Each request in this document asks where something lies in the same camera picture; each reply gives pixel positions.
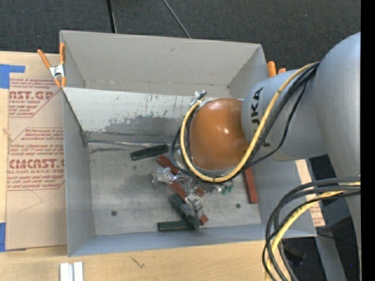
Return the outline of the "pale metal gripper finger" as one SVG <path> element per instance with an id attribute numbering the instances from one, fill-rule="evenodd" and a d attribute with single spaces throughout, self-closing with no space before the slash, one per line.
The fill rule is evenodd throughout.
<path id="1" fill-rule="evenodd" d="M 200 218 L 203 215 L 202 201 L 198 195 L 194 193 L 189 194 L 186 197 L 186 204 L 190 207 L 189 213 L 192 216 L 196 218 Z"/>
<path id="2" fill-rule="evenodd" d="M 181 172 L 177 172 L 173 174 L 171 169 L 166 168 L 158 168 L 151 174 L 151 183 L 154 187 L 159 187 L 160 184 L 173 184 L 181 181 L 186 181 L 188 179 L 188 175 L 183 174 Z"/>

